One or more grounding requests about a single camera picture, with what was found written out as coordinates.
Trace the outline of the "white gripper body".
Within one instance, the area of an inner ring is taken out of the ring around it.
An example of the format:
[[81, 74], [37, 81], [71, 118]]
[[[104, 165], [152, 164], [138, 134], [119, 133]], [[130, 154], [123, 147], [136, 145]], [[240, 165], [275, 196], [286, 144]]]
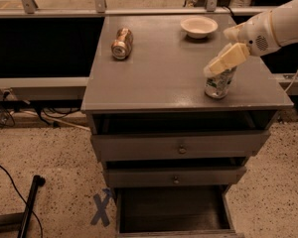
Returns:
[[281, 48], [276, 34], [277, 19], [274, 10], [257, 14], [238, 25], [237, 39], [247, 45], [252, 56], [275, 53]]

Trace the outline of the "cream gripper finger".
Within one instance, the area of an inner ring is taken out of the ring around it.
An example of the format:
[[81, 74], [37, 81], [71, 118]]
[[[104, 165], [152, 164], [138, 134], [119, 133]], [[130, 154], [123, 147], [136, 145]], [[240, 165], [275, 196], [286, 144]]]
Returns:
[[244, 27], [244, 24], [238, 24], [236, 26], [225, 29], [223, 31], [223, 34], [230, 41], [242, 43], [243, 42], [243, 37], [242, 37], [243, 27]]
[[250, 56], [249, 48], [244, 43], [227, 44], [216, 57], [204, 68], [206, 77], [217, 76], [227, 69], [244, 63]]

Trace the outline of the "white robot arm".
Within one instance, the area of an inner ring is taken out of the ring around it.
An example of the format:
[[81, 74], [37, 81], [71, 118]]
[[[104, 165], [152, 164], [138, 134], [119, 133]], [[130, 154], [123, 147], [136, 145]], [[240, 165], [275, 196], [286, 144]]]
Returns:
[[298, 43], [298, 0], [257, 14], [223, 31], [227, 44], [204, 68], [206, 77], [217, 76], [244, 63]]

